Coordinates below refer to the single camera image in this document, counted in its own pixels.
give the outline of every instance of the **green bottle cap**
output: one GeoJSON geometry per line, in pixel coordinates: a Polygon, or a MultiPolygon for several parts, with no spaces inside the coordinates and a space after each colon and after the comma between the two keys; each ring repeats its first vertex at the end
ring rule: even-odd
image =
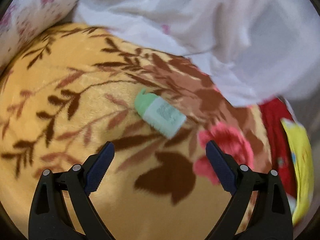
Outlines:
{"type": "Polygon", "coordinates": [[[134,101],[134,108],[137,110],[138,114],[143,117],[147,108],[151,105],[151,103],[158,98],[156,94],[146,93],[146,89],[142,89],[140,93],[137,95],[134,101]]]}

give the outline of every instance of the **floral pillow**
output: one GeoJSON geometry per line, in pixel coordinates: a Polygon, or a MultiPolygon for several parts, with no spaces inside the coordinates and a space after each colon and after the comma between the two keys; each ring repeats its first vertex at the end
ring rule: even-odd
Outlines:
{"type": "Polygon", "coordinates": [[[0,75],[15,54],[64,18],[77,0],[13,0],[0,20],[0,75]]]}

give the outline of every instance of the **white sheet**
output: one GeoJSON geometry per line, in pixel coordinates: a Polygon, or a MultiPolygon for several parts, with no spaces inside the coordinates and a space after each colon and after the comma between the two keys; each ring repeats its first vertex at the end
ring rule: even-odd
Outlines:
{"type": "Polygon", "coordinates": [[[190,57],[234,106],[301,99],[320,81],[320,17],[309,0],[80,0],[74,21],[190,57]]]}

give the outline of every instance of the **yellow package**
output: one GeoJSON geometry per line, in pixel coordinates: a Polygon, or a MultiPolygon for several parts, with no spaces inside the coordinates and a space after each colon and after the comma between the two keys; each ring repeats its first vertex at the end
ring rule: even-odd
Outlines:
{"type": "Polygon", "coordinates": [[[288,137],[297,180],[297,205],[292,215],[293,225],[303,218],[311,204],[314,187],[311,146],[306,129],[288,119],[281,120],[288,137]]]}

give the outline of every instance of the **green bottle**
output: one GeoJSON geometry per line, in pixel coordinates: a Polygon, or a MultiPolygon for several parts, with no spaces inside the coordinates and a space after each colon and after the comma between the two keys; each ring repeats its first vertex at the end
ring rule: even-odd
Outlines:
{"type": "Polygon", "coordinates": [[[138,114],[168,139],[179,131],[187,117],[160,96],[143,89],[134,101],[138,114]]]}

